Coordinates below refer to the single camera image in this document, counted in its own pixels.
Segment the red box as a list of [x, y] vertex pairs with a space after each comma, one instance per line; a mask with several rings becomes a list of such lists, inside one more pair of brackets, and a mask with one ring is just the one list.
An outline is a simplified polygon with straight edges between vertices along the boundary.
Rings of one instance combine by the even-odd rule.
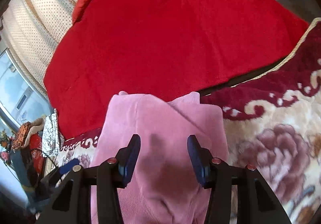
[[32, 135], [28, 147], [30, 149], [35, 170], [40, 175], [44, 164], [44, 157], [42, 154], [42, 138], [38, 134]]

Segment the orange patterned cloth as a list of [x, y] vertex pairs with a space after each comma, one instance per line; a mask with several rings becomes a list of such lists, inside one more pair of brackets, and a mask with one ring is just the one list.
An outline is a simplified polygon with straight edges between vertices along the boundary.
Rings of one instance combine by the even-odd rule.
[[16, 137], [12, 142], [12, 150], [18, 150], [23, 146], [25, 139], [27, 138], [28, 132], [30, 130], [30, 125], [30, 122], [26, 122], [20, 126], [16, 134]]

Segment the white air conditioner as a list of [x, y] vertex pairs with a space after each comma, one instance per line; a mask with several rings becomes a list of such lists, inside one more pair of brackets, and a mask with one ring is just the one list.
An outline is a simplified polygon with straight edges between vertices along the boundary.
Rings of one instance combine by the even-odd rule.
[[7, 51], [1, 53], [1, 108], [17, 126], [51, 113], [48, 101], [24, 79]]

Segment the floral plush blanket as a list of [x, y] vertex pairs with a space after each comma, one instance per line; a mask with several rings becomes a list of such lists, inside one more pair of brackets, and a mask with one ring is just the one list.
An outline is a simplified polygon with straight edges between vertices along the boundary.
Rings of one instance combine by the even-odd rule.
[[[275, 68], [200, 96], [222, 110], [229, 156], [224, 162], [252, 165], [264, 177], [292, 223], [307, 223], [320, 205], [320, 19]], [[66, 140], [58, 155], [91, 167], [105, 122]]]

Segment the red bed cover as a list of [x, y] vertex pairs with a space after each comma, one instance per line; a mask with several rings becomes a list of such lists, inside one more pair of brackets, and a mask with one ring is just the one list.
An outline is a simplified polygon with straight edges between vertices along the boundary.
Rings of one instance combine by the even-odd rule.
[[170, 101], [286, 57], [308, 23], [276, 0], [90, 0], [44, 84], [66, 139], [103, 125], [119, 91]]

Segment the pink corduroy garment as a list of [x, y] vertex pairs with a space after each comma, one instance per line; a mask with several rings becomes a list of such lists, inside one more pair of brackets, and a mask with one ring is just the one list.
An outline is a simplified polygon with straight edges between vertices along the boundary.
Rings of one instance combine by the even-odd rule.
[[200, 103], [192, 92], [171, 102], [151, 94], [120, 92], [109, 102], [91, 165], [97, 166], [128, 145], [141, 149], [128, 186], [118, 191], [124, 223], [203, 223], [210, 191], [196, 180], [187, 149], [195, 135], [213, 156], [229, 156], [222, 110]]

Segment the white patterned folded cloth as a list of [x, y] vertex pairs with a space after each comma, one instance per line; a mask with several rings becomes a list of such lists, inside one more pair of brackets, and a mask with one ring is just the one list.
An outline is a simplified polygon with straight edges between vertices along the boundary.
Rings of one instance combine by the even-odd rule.
[[56, 157], [64, 144], [64, 137], [61, 135], [58, 127], [58, 112], [45, 118], [45, 124], [42, 135], [42, 154], [44, 157]]

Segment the beige dotted curtain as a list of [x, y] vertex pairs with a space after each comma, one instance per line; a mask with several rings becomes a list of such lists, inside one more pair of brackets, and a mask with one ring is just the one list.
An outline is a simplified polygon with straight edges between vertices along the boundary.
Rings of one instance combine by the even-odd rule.
[[72, 26], [78, 0], [11, 0], [3, 14], [4, 38], [23, 75], [44, 97], [44, 76], [60, 41]]

